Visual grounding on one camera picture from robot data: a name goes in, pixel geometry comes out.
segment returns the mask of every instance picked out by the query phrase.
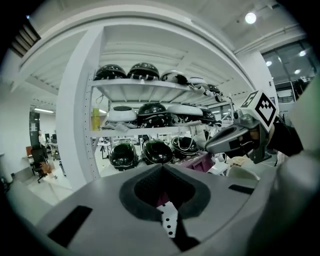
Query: shelf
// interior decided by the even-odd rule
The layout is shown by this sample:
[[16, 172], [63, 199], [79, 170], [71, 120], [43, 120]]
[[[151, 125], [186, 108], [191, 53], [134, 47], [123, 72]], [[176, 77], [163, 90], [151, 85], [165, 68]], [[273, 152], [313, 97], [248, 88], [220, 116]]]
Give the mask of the shelf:
[[190, 126], [173, 126], [173, 127], [160, 127], [160, 128], [138, 128], [138, 129], [129, 129], [127, 131], [97, 130], [97, 131], [91, 131], [90, 136], [92, 138], [98, 138], [98, 137], [133, 136], [133, 135], [144, 135], [144, 134], [146, 135], [171, 134], [171, 133], [188, 132], [188, 131], [190, 131]]
[[97, 80], [91, 82], [109, 101], [117, 104], [155, 103], [194, 104], [199, 107], [218, 103], [214, 97], [199, 94], [187, 85], [137, 79]]

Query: round ceiling light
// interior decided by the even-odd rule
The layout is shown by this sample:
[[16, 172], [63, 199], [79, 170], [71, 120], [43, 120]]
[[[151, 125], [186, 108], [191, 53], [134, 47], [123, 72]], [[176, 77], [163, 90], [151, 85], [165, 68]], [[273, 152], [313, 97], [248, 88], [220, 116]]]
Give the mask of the round ceiling light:
[[305, 50], [300, 51], [300, 53], [299, 53], [299, 56], [300, 56], [300, 57], [303, 57], [303, 56], [305, 56], [305, 55], [306, 55], [306, 51], [305, 51]]
[[245, 16], [245, 21], [249, 24], [255, 23], [257, 20], [257, 16], [253, 12], [249, 12]]

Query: chair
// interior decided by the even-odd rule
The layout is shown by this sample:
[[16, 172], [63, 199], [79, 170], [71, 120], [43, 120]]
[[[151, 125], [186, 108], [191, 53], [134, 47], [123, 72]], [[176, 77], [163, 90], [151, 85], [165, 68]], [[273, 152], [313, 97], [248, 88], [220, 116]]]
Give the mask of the chair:
[[41, 168], [41, 163], [46, 163], [43, 149], [40, 145], [35, 145], [31, 149], [31, 155], [33, 157], [33, 171], [39, 174], [38, 183], [40, 180], [46, 176]]

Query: ceiling light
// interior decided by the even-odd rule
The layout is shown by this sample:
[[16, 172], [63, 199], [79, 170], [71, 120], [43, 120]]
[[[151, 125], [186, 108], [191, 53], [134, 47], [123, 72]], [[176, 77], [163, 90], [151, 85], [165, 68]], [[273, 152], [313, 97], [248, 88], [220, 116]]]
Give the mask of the ceiling light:
[[257, 20], [257, 16], [252, 12], [247, 13], [245, 16], [245, 21], [249, 24], [255, 23], [256, 20]]
[[53, 113], [53, 111], [51, 110], [45, 110], [45, 109], [41, 109], [41, 108], [35, 108], [35, 111], [40, 111], [40, 112], [46, 112], [46, 113]]
[[305, 55], [306, 55], [306, 51], [305, 51], [305, 50], [300, 51], [300, 53], [299, 53], [299, 56], [300, 56], [300, 57], [303, 57], [303, 56], [305, 56]]

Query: shelf post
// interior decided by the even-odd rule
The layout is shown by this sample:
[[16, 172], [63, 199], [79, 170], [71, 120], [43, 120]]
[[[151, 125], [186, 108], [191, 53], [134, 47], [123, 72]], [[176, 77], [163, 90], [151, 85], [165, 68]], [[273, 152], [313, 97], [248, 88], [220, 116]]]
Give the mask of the shelf post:
[[56, 131], [59, 152], [74, 191], [100, 178], [90, 137], [90, 83], [105, 45], [104, 27], [89, 28], [66, 65], [57, 97]]

